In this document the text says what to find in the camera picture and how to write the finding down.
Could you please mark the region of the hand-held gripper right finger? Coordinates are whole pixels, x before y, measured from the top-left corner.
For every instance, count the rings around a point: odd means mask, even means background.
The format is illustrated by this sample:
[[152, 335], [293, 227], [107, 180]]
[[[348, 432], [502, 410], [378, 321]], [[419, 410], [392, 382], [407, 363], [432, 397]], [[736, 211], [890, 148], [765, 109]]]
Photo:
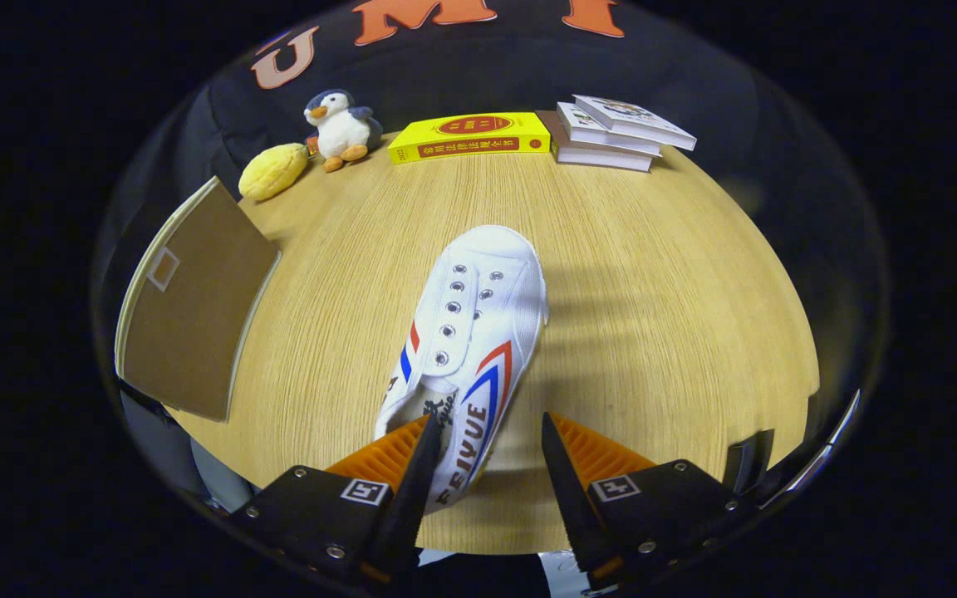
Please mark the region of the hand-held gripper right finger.
[[740, 496], [688, 459], [656, 464], [553, 412], [542, 417], [542, 451], [592, 586], [648, 586], [741, 527]]

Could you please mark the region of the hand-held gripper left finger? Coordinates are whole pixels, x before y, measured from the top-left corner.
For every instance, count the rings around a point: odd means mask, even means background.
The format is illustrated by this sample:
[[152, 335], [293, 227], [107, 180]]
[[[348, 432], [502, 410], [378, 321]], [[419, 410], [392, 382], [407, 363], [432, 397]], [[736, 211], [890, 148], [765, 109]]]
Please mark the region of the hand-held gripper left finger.
[[425, 415], [326, 469], [289, 467], [229, 516], [229, 529], [319, 586], [391, 587], [419, 565], [439, 442]]

